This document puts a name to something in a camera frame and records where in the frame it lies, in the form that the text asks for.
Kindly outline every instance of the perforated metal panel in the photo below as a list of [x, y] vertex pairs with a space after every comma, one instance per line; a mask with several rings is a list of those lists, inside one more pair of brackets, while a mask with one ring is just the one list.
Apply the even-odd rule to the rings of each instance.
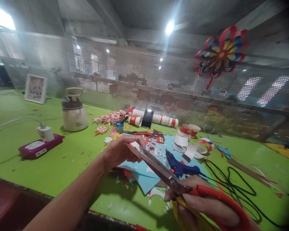
[[282, 69], [238, 65], [204, 91], [209, 77], [198, 75], [193, 58], [35, 33], [0, 38], [0, 57], [17, 88], [25, 88], [27, 73], [37, 74], [49, 78], [47, 92], [59, 98], [65, 88], [81, 87], [87, 104], [150, 108], [255, 140], [289, 116], [289, 73]]

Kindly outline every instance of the yellow board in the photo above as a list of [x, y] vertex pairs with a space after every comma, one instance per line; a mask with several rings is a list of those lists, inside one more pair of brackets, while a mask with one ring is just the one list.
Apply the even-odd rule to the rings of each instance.
[[286, 149], [284, 145], [271, 143], [265, 143], [265, 145], [277, 151], [279, 154], [289, 158], [289, 149]]

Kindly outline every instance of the red scissors handle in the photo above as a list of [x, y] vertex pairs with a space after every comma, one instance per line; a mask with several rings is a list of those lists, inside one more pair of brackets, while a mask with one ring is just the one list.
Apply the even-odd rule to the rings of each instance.
[[229, 205], [234, 211], [238, 213], [238, 215], [240, 216], [240, 223], [235, 227], [227, 227], [213, 216], [206, 214], [206, 216], [209, 217], [212, 221], [214, 221], [222, 231], [227, 231], [230, 229], [232, 231], [250, 231], [250, 221], [245, 211], [230, 197], [226, 196], [225, 194], [219, 191], [216, 191], [215, 189], [207, 188], [202, 185], [197, 185], [196, 189], [192, 188], [192, 191], [190, 191], [189, 194], [199, 197], [203, 196], [215, 197], [218, 200], [222, 201], [223, 203]]

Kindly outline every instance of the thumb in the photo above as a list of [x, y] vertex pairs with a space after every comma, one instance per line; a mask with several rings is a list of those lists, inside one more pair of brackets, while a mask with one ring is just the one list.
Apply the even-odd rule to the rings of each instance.
[[240, 222], [238, 214], [223, 202], [213, 198], [183, 194], [187, 206], [196, 212], [215, 217], [226, 226], [236, 226]]

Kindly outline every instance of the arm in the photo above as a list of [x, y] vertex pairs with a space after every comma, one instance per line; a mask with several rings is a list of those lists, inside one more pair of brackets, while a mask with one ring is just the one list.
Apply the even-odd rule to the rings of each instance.
[[125, 145], [134, 141], [145, 147], [141, 136], [124, 135], [112, 141], [82, 174], [39, 212], [24, 231], [74, 230], [102, 176], [125, 160], [140, 161]]

